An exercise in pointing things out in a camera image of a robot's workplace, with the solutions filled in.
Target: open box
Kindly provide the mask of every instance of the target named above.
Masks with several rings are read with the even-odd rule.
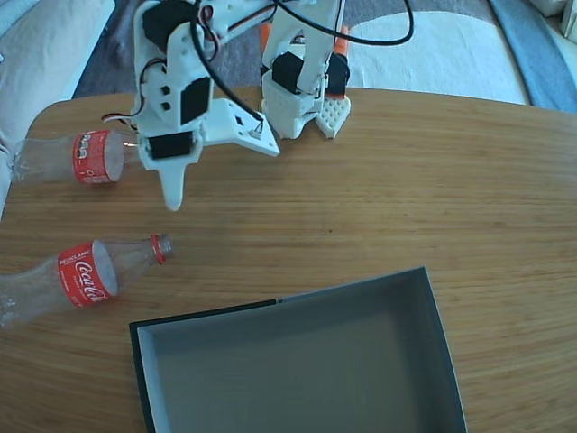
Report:
[[[130,329],[150,433],[466,431],[425,268]]]

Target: coca-cola label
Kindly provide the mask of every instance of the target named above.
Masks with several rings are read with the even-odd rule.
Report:
[[[151,241],[152,241],[152,249],[156,254],[156,259],[159,261],[160,264],[165,263],[166,257],[164,256],[164,254],[162,253],[162,249],[160,248],[160,236],[152,234]]]
[[[88,131],[74,140],[74,175],[80,183],[107,183],[105,150],[110,131]]]
[[[96,271],[93,242],[59,255],[58,274],[66,295],[77,307],[112,298]]]

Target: coca-cola bottle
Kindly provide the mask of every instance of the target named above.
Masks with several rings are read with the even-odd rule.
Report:
[[[118,296],[171,254],[167,235],[136,242],[91,241],[27,272],[0,276],[0,330]]]
[[[13,183],[117,182],[124,168],[136,163],[134,133],[87,131],[54,140],[27,138],[14,147]]]

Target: wooden table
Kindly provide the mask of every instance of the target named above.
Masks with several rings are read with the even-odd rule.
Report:
[[[206,150],[177,213],[155,173],[112,188],[14,188],[2,272],[99,237],[168,232],[177,255],[108,305],[1,335],[0,431],[143,432],[131,321],[418,265],[431,275],[471,432],[575,431],[577,118],[461,97],[350,97],[336,140],[310,125],[276,159]],[[31,135],[102,127],[101,114],[131,103],[56,105]]]

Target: white robotic arm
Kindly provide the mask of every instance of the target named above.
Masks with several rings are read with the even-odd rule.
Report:
[[[343,3],[288,4],[299,15],[340,30]],[[273,15],[262,60],[268,69],[262,76],[266,116],[231,99],[213,99],[210,66],[201,55],[215,54],[222,44]],[[304,44],[291,44],[301,32]],[[237,143],[276,156],[279,147],[269,122],[280,136],[296,138],[306,122],[316,119],[327,136],[335,136],[351,105],[346,97],[325,98],[333,48],[334,36],[303,25],[271,0],[143,3],[134,16],[137,94],[130,121],[139,133],[142,164],[159,172],[167,206],[180,207],[186,167],[198,162],[206,146]]]

